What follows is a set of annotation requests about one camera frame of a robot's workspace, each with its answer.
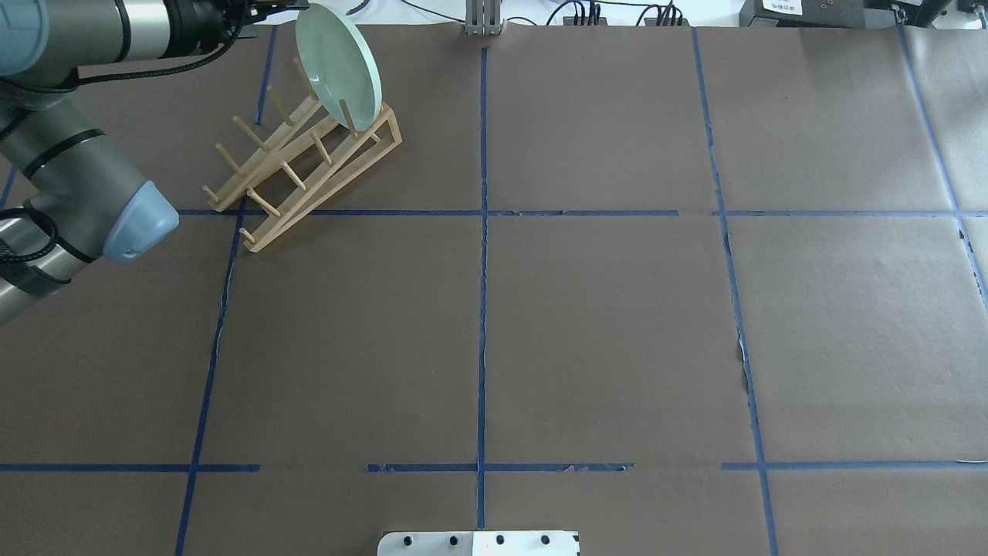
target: white label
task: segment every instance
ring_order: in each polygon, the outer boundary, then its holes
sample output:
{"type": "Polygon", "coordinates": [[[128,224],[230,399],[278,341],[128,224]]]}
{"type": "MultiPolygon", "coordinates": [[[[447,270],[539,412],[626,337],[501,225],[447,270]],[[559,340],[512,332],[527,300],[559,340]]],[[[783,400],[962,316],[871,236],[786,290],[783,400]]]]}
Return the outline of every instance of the white label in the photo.
{"type": "Polygon", "coordinates": [[[762,0],[762,7],[780,14],[802,15],[802,0],[762,0]]]}

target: plate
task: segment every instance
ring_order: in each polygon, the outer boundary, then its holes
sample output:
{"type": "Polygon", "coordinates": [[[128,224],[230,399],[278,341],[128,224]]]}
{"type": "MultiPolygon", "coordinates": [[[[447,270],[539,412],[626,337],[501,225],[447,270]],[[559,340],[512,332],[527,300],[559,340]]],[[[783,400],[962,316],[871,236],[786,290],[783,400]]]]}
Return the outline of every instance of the plate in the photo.
{"type": "Polygon", "coordinates": [[[319,102],[347,127],[340,100],[362,132],[380,113],[380,74],[371,47],[349,18],[339,10],[309,2],[298,14],[295,43],[302,67],[319,102]]]}

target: blue tape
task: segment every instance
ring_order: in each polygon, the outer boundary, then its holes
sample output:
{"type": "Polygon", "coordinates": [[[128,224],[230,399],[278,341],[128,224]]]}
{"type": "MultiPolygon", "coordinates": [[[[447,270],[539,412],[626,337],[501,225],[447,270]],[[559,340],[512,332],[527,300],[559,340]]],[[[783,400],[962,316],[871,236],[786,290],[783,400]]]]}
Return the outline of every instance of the blue tape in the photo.
{"type": "Polygon", "coordinates": [[[491,211],[492,217],[678,217],[679,211],[491,211]]]}
{"type": "MultiPolygon", "coordinates": [[[[720,216],[719,211],[712,213],[720,216]]],[[[953,218],[950,211],[725,211],[734,217],[874,217],[874,218],[953,218]]]]}
{"type": "MultiPolygon", "coordinates": [[[[621,473],[632,469],[633,463],[487,463],[487,473],[621,473]]],[[[475,463],[385,463],[370,464],[368,473],[475,473],[475,463]]]]}
{"type": "Polygon", "coordinates": [[[4,473],[188,473],[185,464],[144,463],[5,463],[4,473]]]}
{"type": "MultiPolygon", "coordinates": [[[[798,461],[766,463],[769,471],[856,471],[873,469],[980,469],[988,470],[982,461],[798,461]]],[[[721,471],[758,471],[757,463],[722,463],[721,471]]]]}
{"type": "Polygon", "coordinates": [[[978,266],[977,256],[974,254],[974,247],[971,246],[971,236],[967,233],[967,226],[964,224],[964,218],[960,215],[960,207],[957,204],[957,197],[953,192],[953,183],[950,181],[950,176],[947,174],[947,164],[944,162],[944,153],[940,149],[940,143],[937,141],[937,136],[933,133],[933,124],[930,123],[930,113],[927,111],[926,101],[923,100],[923,93],[920,92],[919,81],[916,80],[916,71],[913,67],[913,57],[909,53],[909,45],[906,43],[906,32],[902,27],[899,30],[899,42],[902,44],[902,54],[906,58],[906,72],[909,74],[909,84],[912,86],[913,95],[916,97],[916,102],[919,104],[920,115],[923,117],[923,126],[926,128],[927,136],[930,138],[930,144],[933,146],[934,156],[937,160],[937,168],[940,170],[940,174],[944,179],[944,187],[947,189],[947,197],[950,199],[950,207],[953,209],[954,217],[957,220],[957,228],[963,235],[964,249],[967,251],[967,261],[971,265],[971,271],[974,272],[974,280],[977,282],[978,290],[981,293],[981,303],[985,307],[985,311],[988,311],[988,289],[985,288],[984,275],[981,273],[981,268],[978,266]]]}
{"type": "Polygon", "coordinates": [[[476,473],[475,463],[385,463],[371,464],[368,473],[476,473]]]}
{"type": "Polygon", "coordinates": [[[727,210],[724,206],[723,188],[720,182],[720,170],[713,150],[713,122],[710,118],[710,105],[706,95],[706,80],[703,77],[703,60],[700,54],[700,35],[697,28],[690,29],[693,33],[694,57],[697,59],[697,79],[700,82],[700,103],[703,108],[703,122],[706,126],[706,144],[710,152],[710,170],[713,173],[714,192],[717,197],[720,232],[723,235],[724,255],[727,261],[727,276],[731,287],[731,303],[734,306],[734,320],[737,324],[738,343],[741,346],[741,361],[745,378],[748,381],[748,411],[751,416],[751,429],[755,439],[755,456],[759,465],[759,480],[762,486],[762,506],[765,509],[765,525],[769,534],[769,548],[772,556],[779,556],[779,543],[776,537],[776,521],[772,510],[772,495],[769,491],[769,473],[765,467],[765,449],[762,444],[762,428],[758,420],[758,404],[755,400],[755,382],[752,379],[751,361],[748,354],[748,340],[744,329],[744,318],[741,315],[741,298],[738,295],[737,275],[734,271],[734,255],[731,253],[730,232],[727,227],[727,210]]]}
{"type": "Polygon", "coordinates": [[[11,168],[7,174],[7,183],[3,186],[3,193],[0,193],[0,210],[7,207],[7,198],[10,197],[10,190],[14,188],[14,178],[17,177],[17,168],[11,168]]]}
{"type": "Polygon", "coordinates": [[[271,40],[268,42],[268,59],[264,62],[264,78],[261,79],[261,95],[257,99],[257,113],[254,123],[260,124],[264,118],[264,105],[268,101],[268,82],[271,81],[271,63],[275,59],[275,40],[278,38],[280,25],[271,26],[271,40]]]}
{"type": "Polygon", "coordinates": [[[182,519],[179,521],[179,534],[175,542],[175,556],[182,556],[185,550],[186,531],[189,529],[189,515],[192,511],[192,499],[196,493],[196,476],[199,472],[199,461],[203,453],[203,437],[206,435],[206,419],[209,416],[209,398],[212,396],[212,384],[216,376],[216,361],[219,358],[219,339],[223,334],[226,322],[226,308],[230,300],[230,278],[233,276],[233,264],[237,258],[240,244],[240,227],[243,226],[243,207],[246,200],[240,202],[240,216],[237,217],[233,228],[233,241],[230,243],[230,254],[226,261],[226,276],[223,282],[223,294],[219,301],[219,316],[216,319],[216,332],[212,338],[212,353],[209,357],[209,369],[206,372],[206,388],[203,391],[203,406],[199,412],[199,425],[196,429],[196,443],[192,451],[192,464],[189,466],[189,482],[186,484],[186,497],[182,505],[182,519]]]}
{"type": "MultiPolygon", "coordinates": [[[[182,209],[179,211],[183,216],[194,217],[223,217],[239,216],[264,217],[268,213],[260,209],[247,210],[227,210],[222,213],[210,209],[182,209]]],[[[316,217],[479,217],[480,211],[470,210],[427,210],[427,211],[406,211],[399,209],[323,209],[309,213],[309,216],[316,217]]]]}
{"type": "Polygon", "coordinates": [[[258,464],[206,463],[199,466],[198,473],[260,473],[258,464]]]}
{"type": "MultiPolygon", "coordinates": [[[[189,473],[185,464],[155,463],[2,463],[0,473],[189,473]]],[[[201,473],[259,473],[256,464],[202,465],[201,473]]]]}
{"type": "Polygon", "coordinates": [[[484,530],[487,489],[487,48],[480,51],[480,346],[477,360],[477,530],[484,530]]]}
{"type": "Polygon", "coordinates": [[[587,473],[622,473],[634,467],[633,463],[490,463],[491,473],[562,473],[564,471],[587,473]]]}

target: black box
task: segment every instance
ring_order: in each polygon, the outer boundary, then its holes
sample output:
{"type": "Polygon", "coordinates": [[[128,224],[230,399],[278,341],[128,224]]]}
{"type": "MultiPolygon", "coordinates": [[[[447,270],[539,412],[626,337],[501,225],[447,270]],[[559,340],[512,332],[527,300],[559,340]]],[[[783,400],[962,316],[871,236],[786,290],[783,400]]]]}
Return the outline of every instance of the black box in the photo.
{"type": "Polygon", "coordinates": [[[865,28],[864,0],[795,0],[802,3],[802,15],[766,9],[773,4],[786,6],[791,1],[745,0],[738,14],[740,27],[843,27],[865,28]]]}

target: table surface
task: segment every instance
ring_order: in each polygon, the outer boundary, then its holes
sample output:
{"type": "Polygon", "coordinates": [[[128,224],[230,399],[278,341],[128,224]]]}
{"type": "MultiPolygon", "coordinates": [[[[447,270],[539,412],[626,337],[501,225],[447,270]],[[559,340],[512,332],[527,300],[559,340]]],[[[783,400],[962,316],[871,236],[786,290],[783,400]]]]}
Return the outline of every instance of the table surface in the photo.
{"type": "Polygon", "coordinates": [[[0,333],[0,551],[988,546],[988,35],[367,26],[404,143],[255,254],[272,32],[78,92],[182,224],[0,333]]]}

